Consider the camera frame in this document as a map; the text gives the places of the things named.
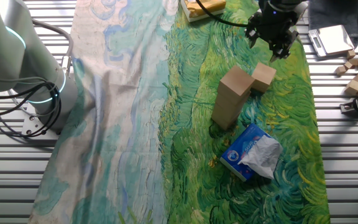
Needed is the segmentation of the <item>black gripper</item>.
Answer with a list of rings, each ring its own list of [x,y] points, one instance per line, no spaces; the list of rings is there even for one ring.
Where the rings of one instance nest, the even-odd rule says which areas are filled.
[[[290,48],[299,36],[296,30],[291,31],[300,18],[297,9],[279,9],[265,6],[249,18],[249,27],[245,29],[251,49],[258,38],[269,43],[272,51],[270,62],[286,59],[290,55]]]

